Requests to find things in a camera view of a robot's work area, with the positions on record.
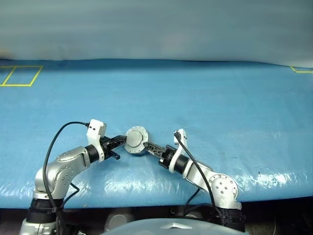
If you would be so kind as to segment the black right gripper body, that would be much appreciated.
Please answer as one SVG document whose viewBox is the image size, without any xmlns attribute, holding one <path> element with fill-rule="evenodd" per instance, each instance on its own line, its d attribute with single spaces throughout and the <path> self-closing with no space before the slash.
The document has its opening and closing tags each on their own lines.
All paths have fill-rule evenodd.
<svg viewBox="0 0 313 235">
<path fill-rule="evenodd" d="M 166 169 L 169 168 L 170 162 L 174 156 L 174 154 L 176 153 L 177 149 L 170 146 L 170 145 L 166 145 L 165 146 L 165 151 L 162 153 L 161 158 L 158 162 L 158 164 Z"/>
</svg>

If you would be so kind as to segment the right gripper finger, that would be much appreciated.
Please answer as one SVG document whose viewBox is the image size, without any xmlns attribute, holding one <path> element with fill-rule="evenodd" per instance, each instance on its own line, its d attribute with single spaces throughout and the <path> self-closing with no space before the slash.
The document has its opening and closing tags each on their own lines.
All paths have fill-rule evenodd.
<svg viewBox="0 0 313 235">
<path fill-rule="evenodd" d="M 162 154 L 165 152 L 165 149 L 157 144 L 154 144 L 152 142 L 144 142 L 143 143 L 145 149 L 151 153 L 151 154 Z"/>
<path fill-rule="evenodd" d="M 159 158 L 162 157 L 162 147 L 156 145 L 145 145 L 145 148 L 150 154 Z"/>
</svg>

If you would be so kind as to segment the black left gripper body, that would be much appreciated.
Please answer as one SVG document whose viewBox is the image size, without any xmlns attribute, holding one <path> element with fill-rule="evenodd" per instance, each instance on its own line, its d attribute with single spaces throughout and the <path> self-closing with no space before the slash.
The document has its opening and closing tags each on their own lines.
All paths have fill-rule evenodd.
<svg viewBox="0 0 313 235">
<path fill-rule="evenodd" d="M 113 151 L 114 149 L 110 149 L 110 143 L 109 143 L 110 139 L 111 138 L 109 138 L 109 137 L 101 137 L 100 138 L 100 146 L 101 146 L 101 149 L 103 150 L 103 155 L 101 155 L 99 157 L 100 161 L 104 161 L 110 157 L 113 157 L 116 160 L 120 159 L 120 155 L 115 153 Z"/>
</svg>

